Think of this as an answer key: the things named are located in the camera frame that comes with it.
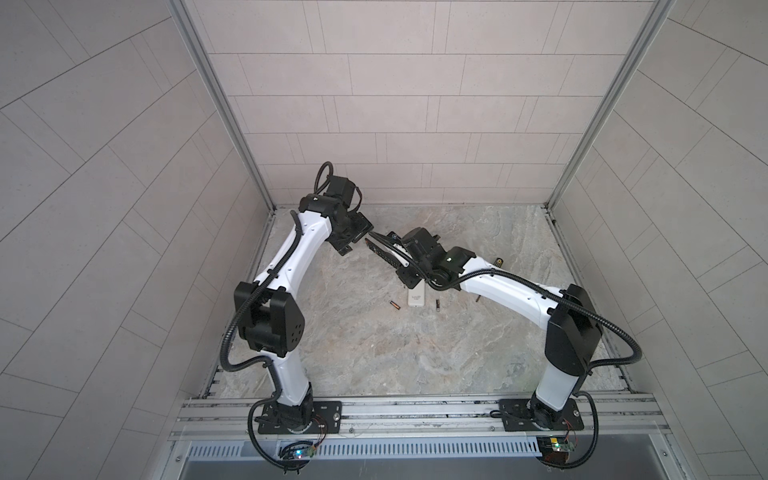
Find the white remote control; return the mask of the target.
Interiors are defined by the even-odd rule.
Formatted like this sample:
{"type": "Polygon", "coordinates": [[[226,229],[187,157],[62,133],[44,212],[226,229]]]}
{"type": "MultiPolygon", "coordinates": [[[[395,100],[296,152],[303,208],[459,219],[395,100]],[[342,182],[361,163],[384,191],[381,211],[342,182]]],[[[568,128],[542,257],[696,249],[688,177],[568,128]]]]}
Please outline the white remote control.
{"type": "Polygon", "coordinates": [[[409,307],[423,307],[425,305],[424,281],[420,281],[416,286],[408,290],[407,304],[409,307]]]}

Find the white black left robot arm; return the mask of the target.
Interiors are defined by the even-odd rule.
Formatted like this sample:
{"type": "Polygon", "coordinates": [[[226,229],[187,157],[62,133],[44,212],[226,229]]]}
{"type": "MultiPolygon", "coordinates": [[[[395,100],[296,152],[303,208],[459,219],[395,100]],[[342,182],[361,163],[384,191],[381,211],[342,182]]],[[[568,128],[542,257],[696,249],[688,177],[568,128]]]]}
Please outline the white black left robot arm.
{"type": "Polygon", "coordinates": [[[346,177],[330,174],[317,181],[291,213],[294,227],[266,270],[235,290],[236,312],[222,340],[220,365],[236,372],[264,363],[275,389],[272,411],[291,432],[305,431],[314,414],[311,384],[295,352],[305,329],[295,295],[323,244],[344,256],[373,229],[352,204],[361,198],[346,177]]]}

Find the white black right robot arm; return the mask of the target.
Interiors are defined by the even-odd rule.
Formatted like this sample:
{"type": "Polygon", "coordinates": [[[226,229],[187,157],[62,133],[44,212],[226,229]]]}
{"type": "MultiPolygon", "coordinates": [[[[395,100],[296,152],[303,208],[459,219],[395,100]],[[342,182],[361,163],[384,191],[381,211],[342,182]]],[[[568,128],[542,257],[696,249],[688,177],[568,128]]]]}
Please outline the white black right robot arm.
{"type": "Polygon", "coordinates": [[[485,297],[545,331],[547,364],[528,410],[538,427],[559,427],[570,396],[585,381],[603,334],[603,327],[596,320],[575,309],[592,308],[586,291],[574,284],[558,290],[526,279],[511,279],[506,271],[471,250],[458,246],[444,249],[439,237],[423,227],[403,237],[390,232],[386,238],[394,250],[407,256],[397,270],[404,283],[424,279],[436,286],[485,297]]]}

